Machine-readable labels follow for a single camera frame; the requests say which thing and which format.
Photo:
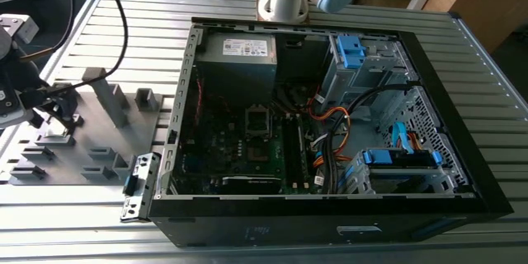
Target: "gray holder block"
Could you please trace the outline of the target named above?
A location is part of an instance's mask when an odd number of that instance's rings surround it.
[[[139,88],[135,93],[135,103],[140,111],[158,111],[159,103],[150,88]]]
[[[83,82],[90,82],[92,79],[102,77],[106,74],[107,74],[107,70],[104,68],[90,67],[87,68],[83,74]],[[107,114],[114,122],[114,125],[118,128],[124,127],[128,124],[128,120],[127,120],[127,115],[122,108],[120,98],[114,94],[116,88],[112,88],[108,85],[106,79],[90,83],[90,86],[92,86],[94,88],[94,92],[96,93],[99,103],[103,106],[103,109],[107,111]]]
[[[116,152],[111,147],[94,147],[88,150],[88,156],[95,161],[110,161],[116,157]]]
[[[28,146],[23,150],[22,155],[30,161],[52,161],[54,160],[54,152],[44,146]]]
[[[118,99],[118,102],[119,102],[122,108],[123,109],[128,108],[130,102],[127,101],[127,97],[123,93],[120,85],[118,83],[110,83],[108,86],[110,86],[114,96]]]
[[[46,171],[39,166],[35,166],[32,164],[16,165],[10,173],[18,179],[24,179],[24,180],[44,179],[44,176],[47,175]]]
[[[70,134],[66,137],[44,137],[39,135],[34,143],[43,147],[72,147],[75,145],[75,138]]]
[[[82,175],[91,181],[108,181],[115,173],[106,166],[83,167]]]
[[[126,181],[128,176],[131,175],[131,171],[135,165],[136,156],[132,156],[130,162],[123,160],[122,155],[116,154],[112,163],[112,170],[118,174],[120,181]]]

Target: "metal table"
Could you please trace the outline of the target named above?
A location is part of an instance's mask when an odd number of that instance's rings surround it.
[[[255,0],[122,0],[131,26],[130,50],[110,77],[124,91],[164,94],[154,150],[166,139],[191,16],[255,19]],[[120,187],[0,186],[0,262],[74,260],[90,263],[526,262],[528,249],[528,109],[467,30],[444,13],[350,6],[311,22],[415,32],[515,209],[416,244],[178,249],[154,224],[120,224]],[[86,67],[108,69],[120,52],[122,22],[114,0],[87,0],[72,37],[43,70],[50,81],[76,82]],[[2,137],[2,164],[20,153],[28,127]]]

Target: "sticker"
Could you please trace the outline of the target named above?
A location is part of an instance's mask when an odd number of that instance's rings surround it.
[[[323,183],[324,183],[324,177],[315,176],[314,184],[323,186]]]
[[[267,57],[266,40],[224,40],[222,52],[230,56]]]
[[[339,235],[344,232],[382,232],[382,229],[376,226],[338,226]]]
[[[315,99],[319,101],[319,103],[323,104],[323,102],[324,102],[324,97],[323,97],[322,95],[316,94],[316,95],[315,95]]]

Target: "blue latch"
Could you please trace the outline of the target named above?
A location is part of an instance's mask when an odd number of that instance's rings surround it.
[[[440,166],[443,164],[443,155],[439,151],[432,152],[432,158],[435,159],[436,165]]]
[[[347,69],[359,69],[363,66],[366,56],[359,37],[342,35],[338,37],[339,52],[343,56]]]
[[[394,159],[391,158],[391,153],[388,150],[370,150],[371,156],[374,158],[374,164],[392,164]]]
[[[364,162],[366,162],[367,164],[371,164],[371,163],[372,163],[372,156],[371,156],[371,152],[370,152],[370,151],[364,151],[364,152],[363,152],[363,159],[364,159]]]

